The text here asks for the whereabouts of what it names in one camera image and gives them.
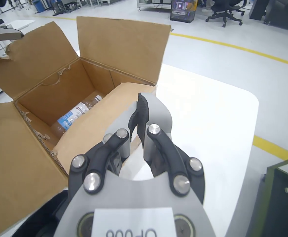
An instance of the plastic water bottle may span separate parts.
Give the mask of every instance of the plastic water bottle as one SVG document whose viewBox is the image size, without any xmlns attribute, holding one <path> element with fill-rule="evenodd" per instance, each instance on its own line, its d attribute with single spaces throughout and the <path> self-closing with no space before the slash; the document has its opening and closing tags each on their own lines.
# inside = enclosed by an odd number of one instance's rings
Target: plastic water bottle
<svg viewBox="0 0 288 237">
<path fill-rule="evenodd" d="M 67 112 L 64 116 L 60 117 L 57 122 L 52 126 L 52 132 L 58 137 L 61 138 L 62 135 L 70 128 L 72 123 L 78 119 L 81 115 L 84 115 L 89 109 L 95 106 L 102 98 L 97 95 L 92 100 L 85 100 L 79 102 L 73 109 Z"/>
</svg>

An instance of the white table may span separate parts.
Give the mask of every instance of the white table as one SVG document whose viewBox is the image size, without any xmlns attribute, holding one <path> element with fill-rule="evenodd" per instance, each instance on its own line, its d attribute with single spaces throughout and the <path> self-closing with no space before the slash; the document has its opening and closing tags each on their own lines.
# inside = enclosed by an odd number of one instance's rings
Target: white table
<svg viewBox="0 0 288 237">
<path fill-rule="evenodd" d="M 9 23 L 5 22 L 5 23 L 1 24 L 0 26 L 11 25 L 13 29 L 21 31 L 22 29 L 27 28 L 30 24 L 32 24 L 34 22 L 35 22 L 34 20 L 14 20 L 14 21 L 9 22 Z M 0 41 L 0 46 L 1 46 L 0 50 L 4 50 L 6 48 L 6 46 L 8 46 L 8 44 L 10 44 L 10 43 L 5 44 L 4 41 Z"/>
<path fill-rule="evenodd" d="M 172 116 L 173 142 L 203 163 L 203 206 L 216 237 L 224 237 L 249 160 L 258 100 L 243 89 L 165 64 L 157 86 L 157 98 Z M 131 180 L 152 177 L 141 146 L 125 162 L 120 176 Z M 18 227 L 3 236 L 11 236 Z"/>
</svg>

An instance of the yellow floor line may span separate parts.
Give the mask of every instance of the yellow floor line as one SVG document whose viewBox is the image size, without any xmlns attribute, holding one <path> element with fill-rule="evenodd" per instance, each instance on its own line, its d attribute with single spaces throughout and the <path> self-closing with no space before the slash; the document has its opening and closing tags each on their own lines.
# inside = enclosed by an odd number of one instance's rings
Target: yellow floor line
<svg viewBox="0 0 288 237">
<path fill-rule="evenodd" d="M 76 19 L 73 19 L 73 18 L 65 18 L 65 17 L 50 17 L 50 16 L 31 16 L 31 17 L 63 19 L 63 20 L 76 20 Z M 284 60 L 284 59 L 281 59 L 281 58 L 278 58 L 278 57 L 275 57 L 275 56 L 272 56 L 272 55 L 269 55 L 269 54 L 265 54 L 265 53 L 262 53 L 262 52 L 254 51 L 254 50 L 251 50 L 251 49 L 247 49 L 247 48 L 244 48 L 244 47 L 236 46 L 236 45 L 225 43 L 225 42 L 220 42 L 220 41 L 215 41 L 215 40 L 210 40 L 210 39 L 204 39 L 204 38 L 196 37 L 196 36 L 177 34 L 177 33 L 170 33 L 170 35 L 184 37 L 184 38 L 193 39 L 193 40 L 205 41 L 205 42 L 218 44 L 218 45 L 223 45 L 223 46 L 226 46 L 226 47 L 234 48 L 234 49 L 241 50 L 241 51 L 244 51 L 244 52 L 250 52 L 250 53 L 262 56 L 262 57 L 266 57 L 268 59 L 272 59 L 272 60 L 276 60 L 278 62 L 282 62 L 282 63 L 288 64 L 288 60 Z M 263 138 L 260 138 L 260 137 L 258 137 L 256 135 L 253 138 L 253 143 L 252 144 L 254 146 L 256 146 L 256 147 L 258 147 L 258 148 L 260 148 L 260 149 L 262 149 L 262 150 L 264 150 L 264 151 L 266 151 L 266 152 L 268 152 L 268 153 L 270 153 L 270 154 L 282 159 L 282 160 L 287 160 L 288 159 L 288 150 L 286 150 L 286 149 L 284 149 L 282 147 L 279 147 L 276 144 L 271 143 L 271 142 L 269 142 L 269 141 L 267 141 L 267 140 L 265 140 Z"/>
<path fill-rule="evenodd" d="M 65 18 L 65 17 L 51 17 L 51 16 L 31 16 L 31 17 L 39 17 L 39 18 L 52 18 L 52 19 L 63 19 L 63 20 L 76 20 L 73 18 Z M 209 42 L 209 43 L 213 43 L 213 44 L 218 44 L 218 45 L 222 45 L 222 46 L 226 46 L 226 47 L 230 47 L 230 48 L 234 48 L 237 50 L 241 50 L 244 52 L 249 52 L 249 53 L 253 53 L 271 60 L 276 60 L 278 62 L 284 63 L 284 64 L 288 64 L 288 60 L 284 60 L 281 59 L 279 57 L 275 57 L 266 53 L 262 53 L 262 52 L 258 52 L 255 50 L 251 50 L 251 49 L 247 49 L 241 46 L 237 46 L 237 45 L 233 45 L 233 44 L 229 44 L 226 42 L 220 42 L 220 41 L 216 41 L 216 40 L 211 40 L 211 39 L 205 39 L 205 38 L 201 38 L 201 37 L 197 37 L 197 36 L 190 36 L 190 35 L 185 35 L 185 34 L 178 34 L 178 33 L 170 33 L 170 35 L 173 36 L 178 36 L 178 37 L 183 37 L 183 38 L 188 38 L 188 39 L 193 39 L 193 40 L 200 40 L 200 41 L 205 41 L 205 42 Z"/>
<path fill-rule="evenodd" d="M 288 151 L 258 136 L 253 137 L 252 144 L 282 160 L 288 159 Z"/>
</svg>

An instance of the green metal frame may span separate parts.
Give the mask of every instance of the green metal frame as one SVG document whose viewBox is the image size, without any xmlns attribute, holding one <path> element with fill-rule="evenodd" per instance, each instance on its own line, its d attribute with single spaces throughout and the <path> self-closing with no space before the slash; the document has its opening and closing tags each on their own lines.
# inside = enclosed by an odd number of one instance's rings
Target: green metal frame
<svg viewBox="0 0 288 237">
<path fill-rule="evenodd" d="M 269 202 L 270 202 L 272 184 L 273 184 L 273 179 L 274 179 L 274 171 L 276 169 L 279 169 L 279 167 L 285 166 L 285 165 L 288 165 L 288 159 L 278 164 L 275 164 L 273 166 L 267 167 L 267 173 L 265 175 L 265 186 L 263 189 L 263 194 L 262 194 L 261 202 L 259 205 L 260 206 L 259 212 L 256 215 L 256 218 L 254 218 L 254 227 L 251 231 L 251 234 L 249 235 L 250 237 L 262 236 L 262 232 L 263 232 L 266 217 L 267 217 L 267 212 L 269 209 Z"/>
</svg>

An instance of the white floor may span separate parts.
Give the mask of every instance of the white floor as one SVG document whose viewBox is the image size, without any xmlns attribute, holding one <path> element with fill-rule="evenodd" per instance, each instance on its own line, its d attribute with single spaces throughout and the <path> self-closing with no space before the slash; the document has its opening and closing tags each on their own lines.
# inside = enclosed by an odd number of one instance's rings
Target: white floor
<svg viewBox="0 0 288 237">
<path fill-rule="evenodd" d="M 164 9 L 141 10 L 137 11 L 135 0 L 125 0 L 95 9 L 79 9 L 58 17 L 74 19 L 76 16 L 96 16 L 170 24 L 173 33 L 225 42 L 288 60 L 288 30 L 251 20 L 249 11 L 243 16 L 242 26 L 228 21 L 226 28 L 222 28 L 221 19 L 205 22 L 207 16 L 200 9 L 190 24 L 170 21 L 169 11 Z M 79 49 L 74 20 L 53 18 L 51 11 L 34 15 L 26 10 L 9 11 L 1 18 L 5 22 L 14 19 L 35 20 L 35 23 L 22 30 L 24 33 L 54 20 L 74 49 Z M 255 134 L 288 150 L 288 64 L 234 48 L 173 35 L 169 37 L 163 63 L 253 93 L 259 100 Z M 226 236 L 246 235 L 261 175 L 266 172 L 267 166 L 279 161 L 277 157 L 252 147 L 242 193 Z"/>
</svg>

